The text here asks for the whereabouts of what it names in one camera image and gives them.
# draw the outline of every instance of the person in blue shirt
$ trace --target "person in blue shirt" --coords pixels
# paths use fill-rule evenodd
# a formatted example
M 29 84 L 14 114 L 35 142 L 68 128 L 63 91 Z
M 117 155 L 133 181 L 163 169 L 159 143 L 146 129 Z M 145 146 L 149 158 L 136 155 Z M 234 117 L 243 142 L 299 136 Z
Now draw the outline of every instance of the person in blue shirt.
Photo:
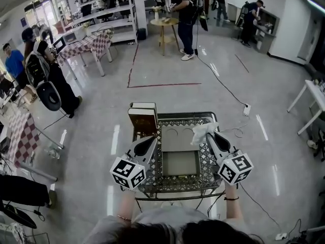
M 257 21 L 260 20 L 260 18 L 257 16 L 257 11 L 260 7 L 264 5 L 262 0 L 257 0 L 255 3 L 250 3 L 247 6 L 248 13 L 244 17 L 244 25 L 243 25 L 243 31 L 241 35 L 242 44 L 250 47 L 250 44 L 248 43 L 251 36 L 252 32 L 254 29 L 254 20 L 256 19 Z
M 3 46 L 3 50 L 7 55 L 7 71 L 9 72 L 10 76 L 18 82 L 21 89 L 31 94 L 31 102 L 33 102 L 37 98 L 37 95 L 31 90 L 30 87 L 27 86 L 29 81 L 24 70 L 24 56 L 19 50 L 11 50 L 9 43 L 6 43 Z

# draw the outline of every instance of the checkered tablecloth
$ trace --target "checkered tablecloth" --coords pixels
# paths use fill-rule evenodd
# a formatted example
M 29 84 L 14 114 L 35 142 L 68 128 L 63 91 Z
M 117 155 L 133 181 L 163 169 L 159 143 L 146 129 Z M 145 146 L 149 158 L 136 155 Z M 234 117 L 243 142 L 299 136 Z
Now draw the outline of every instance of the checkered tablecloth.
M 39 145 L 40 138 L 33 117 L 29 112 L 18 111 L 12 115 L 9 118 L 9 127 L 11 129 L 11 140 L 7 158 L 16 167 L 19 167 L 20 163 L 31 156 L 33 150 Z
M 100 59 L 105 51 L 105 45 L 110 44 L 110 38 L 105 31 L 97 32 L 92 36 L 86 37 L 82 41 L 66 46 L 58 57 L 58 62 L 62 66 L 64 60 L 87 51 L 96 51 L 97 59 Z

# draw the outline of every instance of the glossy tile floor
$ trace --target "glossy tile floor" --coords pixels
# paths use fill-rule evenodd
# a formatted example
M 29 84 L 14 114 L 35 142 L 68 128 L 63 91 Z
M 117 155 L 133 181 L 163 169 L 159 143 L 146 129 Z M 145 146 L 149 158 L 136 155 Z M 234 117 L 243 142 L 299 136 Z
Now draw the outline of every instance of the glossy tile floor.
M 299 66 L 261 55 L 230 38 L 200 33 L 200 58 L 215 66 L 220 80 L 241 101 L 252 106 L 250 119 L 242 115 L 243 106 L 199 59 L 182 62 L 174 44 L 167 45 L 166 56 L 162 56 L 157 36 L 139 43 L 134 65 L 136 45 L 117 45 L 118 53 L 111 48 L 114 61 L 109 63 L 106 56 L 101 61 L 104 77 L 100 76 L 90 53 L 84 56 L 87 67 L 74 58 L 72 65 L 78 80 L 73 80 L 66 68 L 63 72 L 84 101 L 73 119 L 65 117 L 46 130 L 58 141 L 66 132 L 65 149 L 60 160 L 51 159 L 41 151 L 35 161 L 36 167 L 59 177 L 57 208 L 41 208 L 45 222 L 31 215 L 38 225 L 35 233 L 48 232 L 52 244 L 81 243 L 99 219 L 115 214 L 122 192 L 113 183 L 109 170 L 132 141 L 133 127 L 127 110 L 134 101 L 155 102 L 159 113 L 213 111 L 221 130 L 247 124 L 242 129 L 243 138 L 237 138 L 234 130 L 225 132 L 255 165 L 249 179 L 243 182 L 245 189 L 280 224 L 282 232 L 289 232 L 299 218 L 302 229 L 317 224 L 322 201 L 318 192 L 323 189 L 325 164 L 313 157 L 306 145 L 307 134 L 297 135 L 310 119 L 311 96 L 304 94 L 291 113 L 286 111 L 304 80 L 310 77 Z M 131 68 L 130 87 L 201 84 L 127 88 Z M 42 127 L 62 116 L 60 112 L 48 111 L 40 102 L 34 103 L 31 111 Z M 118 140 L 112 145 L 114 133 L 118 134 Z M 43 145 L 49 144 L 44 137 L 41 139 Z M 51 184 L 40 176 L 34 178 Z M 252 233 L 272 243 L 280 229 L 242 189 L 239 193 L 245 221 Z M 205 199 L 199 210 L 206 214 L 214 200 Z M 183 205 L 196 207 L 199 201 L 184 201 Z M 142 209 L 150 209 L 160 203 L 140 202 L 140 205 Z M 211 216 L 225 218 L 223 200 L 218 200 Z

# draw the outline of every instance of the round wooden table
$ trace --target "round wooden table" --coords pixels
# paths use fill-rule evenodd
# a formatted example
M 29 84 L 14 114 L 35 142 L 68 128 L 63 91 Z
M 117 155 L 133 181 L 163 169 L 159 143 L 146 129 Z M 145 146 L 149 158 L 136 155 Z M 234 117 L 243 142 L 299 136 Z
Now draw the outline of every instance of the round wooden table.
M 153 24 L 153 25 L 157 25 L 157 26 L 160 26 L 160 38 L 159 38 L 159 47 L 162 45 L 162 54 L 163 56 L 165 55 L 165 43 L 172 43 L 172 42 L 175 42 L 177 43 L 177 48 L 179 50 L 179 44 L 178 44 L 178 40 L 177 40 L 177 36 L 176 36 L 176 32 L 175 32 L 175 29 L 174 29 L 174 25 L 175 24 L 178 24 L 179 20 L 176 19 L 176 18 L 170 18 L 170 21 L 169 22 L 163 22 L 162 19 L 159 19 L 159 20 L 151 20 L 150 23 Z M 174 33 L 174 37 L 168 37 L 168 36 L 165 36 L 165 31 L 164 31 L 164 27 L 166 26 L 171 26 L 172 29 L 173 29 L 173 33 Z

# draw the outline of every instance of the white tissue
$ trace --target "white tissue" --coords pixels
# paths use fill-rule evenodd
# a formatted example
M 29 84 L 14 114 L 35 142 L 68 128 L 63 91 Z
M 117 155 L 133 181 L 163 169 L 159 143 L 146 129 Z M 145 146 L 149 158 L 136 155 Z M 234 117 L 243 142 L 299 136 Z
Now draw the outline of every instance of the white tissue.
M 214 133 L 214 131 L 218 128 L 219 123 L 207 123 L 203 125 L 198 125 L 193 128 L 194 136 L 191 145 L 199 145 L 206 143 L 206 134 Z

